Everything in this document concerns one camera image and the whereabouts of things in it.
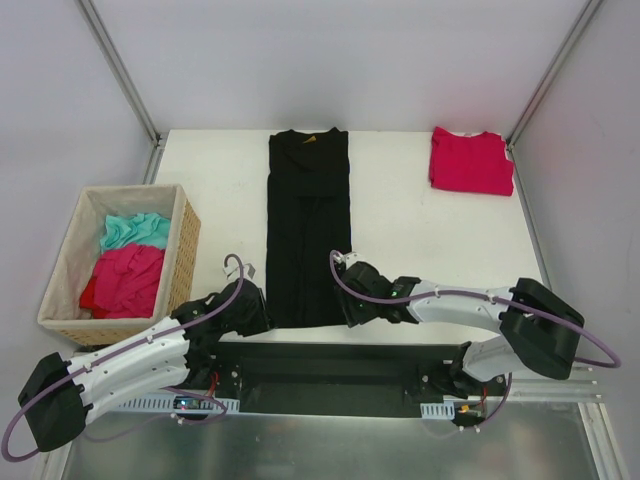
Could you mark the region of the black flower print t-shirt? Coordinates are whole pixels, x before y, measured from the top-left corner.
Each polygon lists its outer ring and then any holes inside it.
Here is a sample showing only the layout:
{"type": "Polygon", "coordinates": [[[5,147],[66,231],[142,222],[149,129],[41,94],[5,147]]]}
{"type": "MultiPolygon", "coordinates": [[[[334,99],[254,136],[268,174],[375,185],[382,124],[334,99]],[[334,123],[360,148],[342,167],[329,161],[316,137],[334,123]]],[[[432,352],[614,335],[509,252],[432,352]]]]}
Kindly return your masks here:
{"type": "Polygon", "coordinates": [[[349,133],[333,128],[269,139],[267,310],[278,328],[345,322],[329,254],[352,250],[349,133]]]}

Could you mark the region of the wicker laundry basket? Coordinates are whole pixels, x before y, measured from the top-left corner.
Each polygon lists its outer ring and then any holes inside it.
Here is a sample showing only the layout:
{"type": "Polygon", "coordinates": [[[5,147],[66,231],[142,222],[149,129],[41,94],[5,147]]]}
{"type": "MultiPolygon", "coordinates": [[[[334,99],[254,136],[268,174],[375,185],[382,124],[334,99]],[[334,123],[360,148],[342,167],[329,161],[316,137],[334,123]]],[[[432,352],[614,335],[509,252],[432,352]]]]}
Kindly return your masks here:
{"type": "Polygon", "coordinates": [[[111,345],[154,326],[189,300],[201,221],[183,187],[168,185],[90,186],[81,190],[37,324],[83,346],[111,345]],[[149,318],[93,319],[79,306],[100,256],[99,239],[108,215],[158,213],[170,220],[168,245],[153,314],[149,318]]]}

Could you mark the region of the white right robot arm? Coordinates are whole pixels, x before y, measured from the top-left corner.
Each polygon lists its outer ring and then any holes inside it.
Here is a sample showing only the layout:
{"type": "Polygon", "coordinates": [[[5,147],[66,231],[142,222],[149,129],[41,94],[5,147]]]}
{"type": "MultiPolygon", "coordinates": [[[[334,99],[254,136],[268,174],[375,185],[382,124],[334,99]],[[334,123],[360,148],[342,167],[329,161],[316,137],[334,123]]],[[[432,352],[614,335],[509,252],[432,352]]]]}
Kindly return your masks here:
{"type": "Polygon", "coordinates": [[[350,327],[384,319],[392,324],[446,323],[492,333],[463,343],[450,367],[452,387],[473,394],[495,377],[528,369],[553,380],[569,378],[583,316],[540,282],[469,289],[401,276],[393,281],[356,253],[330,254],[336,295],[350,327]]]}

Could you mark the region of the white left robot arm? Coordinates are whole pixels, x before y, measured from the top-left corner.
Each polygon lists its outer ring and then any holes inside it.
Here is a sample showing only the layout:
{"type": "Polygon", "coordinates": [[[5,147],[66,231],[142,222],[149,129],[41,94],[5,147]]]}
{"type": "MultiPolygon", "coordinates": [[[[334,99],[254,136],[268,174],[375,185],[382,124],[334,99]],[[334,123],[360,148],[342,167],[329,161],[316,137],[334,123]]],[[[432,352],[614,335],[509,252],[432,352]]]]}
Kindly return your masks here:
{"type": "Polygon", "coordinates": [[[228,333],[270,330],[251,264],[226,265],[220,292],[188,301],[153,326],[74,359],[43,357],[18,395],[37,452],[56,450],[121,404],[153,390],[210,380],[215,349],[228,333]]]}

